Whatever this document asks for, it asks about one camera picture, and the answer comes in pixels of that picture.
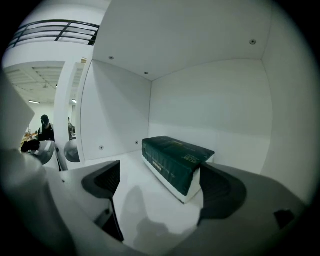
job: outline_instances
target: white floor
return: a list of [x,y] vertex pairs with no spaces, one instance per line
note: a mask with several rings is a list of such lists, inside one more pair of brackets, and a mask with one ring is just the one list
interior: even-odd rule
[[95,160],[121,162],[121,182],[113,197],[124,244],[150,255],[163,255],[197,226],[203,193],[187,204],[178,201],[142,160],[142,151]]

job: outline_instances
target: black railing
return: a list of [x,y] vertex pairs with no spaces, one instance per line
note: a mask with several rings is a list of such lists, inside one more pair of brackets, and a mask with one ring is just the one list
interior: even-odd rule
[[49,19],[19,27],[8,49],[35,42],[72,42],[93,46],[100,26],[76,20]]

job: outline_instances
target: ceiling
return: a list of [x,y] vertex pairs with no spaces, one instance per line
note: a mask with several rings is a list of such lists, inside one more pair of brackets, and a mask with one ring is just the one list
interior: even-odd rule
[[[73,80],[70,104],[77,98],[78,87],[84,68],[84,63],[77,63],[77,70]],[[40,103],[54,103],[56,96],[56,85],[58,84],[63,62],[55,64],[21,64],[6,68],[4,70],[9,81],[16,91],[26,101]]]
[[40,5],[81,5],[107,10],[111,0],[43,0]]
[[271,17],[263,0],[112,0],[93,59],[151,81],[208,62],[260,60]]

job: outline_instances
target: white panel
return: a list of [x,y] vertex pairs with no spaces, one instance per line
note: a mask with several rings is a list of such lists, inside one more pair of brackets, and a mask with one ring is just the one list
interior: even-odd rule
[[265,0],[113,0],[93,59],[149,80],[213,61],[260,60],[270,24]]
[[19,149],[34,112],[14,90],[5,74],[0,72],[0,149]]
[[227,60],[152,82],[149,137],[215,151],[215,163],[259,174],[270,143],[272,103],[261,60]]
[[75,118],[74,125],[76,127],[76,137],[77,137],[76,146],[78,148],[79,159],[82,164],[84,164],[86,160],[85,160],[84,149],[82,146],[82,136],[81,136],[81,106],[82,106],[82,99],[84,95],[87,75],[89,72],[89,68],[91,67],[91,64],[92,64],[92,56],[93,56],[93,51],[88,56],[87,61],[83,67],[83,72],[81,75],[78,91],[76,94],[76,118]]
[[150,90],[151,82],[143,77],[92,61],[81,103],[81,139],[86,160],[141,148],[142,139],[148,136]]
[[310,203],[319,180],[319,69],[302,34],[277,7],[262,61],[270,82],[273,125],[261,174]]
[[60,149],[58,158],[60,160],[61,169],[68,170],[67,160],[63,154],[65,145],[69,141],[68,133],[68,115],[70,112],[70,92],[77,72],[76,63],[66,61],[61,75],[59,77],[58,88],[54,99],[54,139],[56,146]]

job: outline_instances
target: person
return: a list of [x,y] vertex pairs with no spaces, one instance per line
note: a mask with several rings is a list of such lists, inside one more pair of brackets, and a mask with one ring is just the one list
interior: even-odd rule
[[49,117],[44,114],[41,116],[42,126],[38,131],[39,141],[55,141],[54,125],[49,122]]
[[74,126],[70,122],[70,117],[68,117],[68,131],[69,131],[69,141],[71,141],[74,135]]

